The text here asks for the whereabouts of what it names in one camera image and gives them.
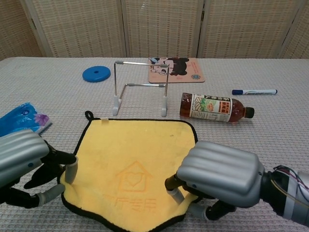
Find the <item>metal stand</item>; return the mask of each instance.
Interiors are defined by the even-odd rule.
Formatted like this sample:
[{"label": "metal stand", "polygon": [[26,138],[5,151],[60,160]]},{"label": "metal stand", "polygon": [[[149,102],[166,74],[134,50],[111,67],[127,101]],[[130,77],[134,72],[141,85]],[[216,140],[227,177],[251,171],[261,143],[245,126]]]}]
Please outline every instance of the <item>metal stand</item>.
[{"label": "metal stand", "polygon": [[[134,64],[134,65],[146,65],[146,66],[160,66],[161,68],[167,68],[167,78],[166,83],[164,84],[134,84],[134,83],[126,83],[124,88],[122,89],[122,92],[120,94],[120,97],[117,95],[117,80],[116,80],[116,64]],[[120,109],[121,100],[124,94],[124,91],[127,86],[140,86],[140,87],[164,87],[164,96],[162,99],[162,109],[161,109],[161,116],[166,117],[167,110],[168,110],[168,83],[169,83],[169,65],[167,64],[148,64],[148,63],[136,63],[136,62],[126,62],[126,61],[116,61],[114,63],[114,81],[115,81],[115,95],[114,95],[114,107],[112,109],[112,115],[117,115]]]}]

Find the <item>silver robotic hand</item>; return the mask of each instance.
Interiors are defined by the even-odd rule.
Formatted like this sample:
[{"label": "silver robotic hand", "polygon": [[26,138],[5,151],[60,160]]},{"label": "silver robotic hand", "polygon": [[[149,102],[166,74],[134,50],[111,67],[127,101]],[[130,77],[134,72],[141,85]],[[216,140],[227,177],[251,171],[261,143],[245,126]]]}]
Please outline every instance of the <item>silver robotic hand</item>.
[{"label": "silver robotic hand", "polygon": [[25,189],[43,185],[60,176],[66,165],[65,181],[72,183],[77,173],[77,157],[55,150],[32,130],[21,130],[0,138],[0,203],[24,208],[42,206],[60,195],[65,187],[58,184],[34,196],[15,189],[20,178],[37,169]]},{"label": "silver robotic hand", "polygon": [[218,201],[209,207],[192,203],[188,211],[208,220],[218,220],[249,208],[260,199],[269,203],[277,215],[309,226],[309,174],[277,166],[266,172],[256,154],[211,142],[197,142],[165,187],[181,203],[178,187]]}]

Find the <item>cartoon character print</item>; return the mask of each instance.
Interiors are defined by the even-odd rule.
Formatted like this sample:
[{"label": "cartoon character print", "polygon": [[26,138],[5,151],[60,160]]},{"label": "cartoon character print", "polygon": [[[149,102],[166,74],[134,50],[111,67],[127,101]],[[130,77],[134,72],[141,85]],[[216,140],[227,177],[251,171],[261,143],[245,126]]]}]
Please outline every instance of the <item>cartoon character print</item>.
[{"label": "cartoon character print", "polygon": [[[169,74],[172,76],[186,75],[188,58],[150,58],[152,64],[167,64],[169,65]],[[159,73],[160,75],[166,75],[167,69],[160,66],[151,66],[152,73]]]}]

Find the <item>plastic bottle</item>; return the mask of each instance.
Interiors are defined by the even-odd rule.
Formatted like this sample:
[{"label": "plastic bottle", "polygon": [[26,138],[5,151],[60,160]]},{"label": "plastic bottle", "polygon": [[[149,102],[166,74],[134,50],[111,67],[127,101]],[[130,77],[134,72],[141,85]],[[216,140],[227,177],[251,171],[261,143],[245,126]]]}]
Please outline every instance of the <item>plastic bottle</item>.
[{"label": "plastic bottle", "polygon": [[207,120],[237,122],[241,118],[253,118],[254,108],[244,107],[233,98],[183,93],[180,116]]}]

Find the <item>whiteboard marker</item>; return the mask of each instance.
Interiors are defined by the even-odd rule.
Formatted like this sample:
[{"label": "whiteboard marker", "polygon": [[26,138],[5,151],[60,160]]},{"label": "whiteboard marker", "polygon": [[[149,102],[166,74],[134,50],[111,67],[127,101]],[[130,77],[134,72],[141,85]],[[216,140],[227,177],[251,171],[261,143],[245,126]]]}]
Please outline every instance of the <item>whiteboard marker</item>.
[{"label": "whiteboard marker", "polygon": [[275,95],[278,93],[276,89],[234,89],[233,95]]}]

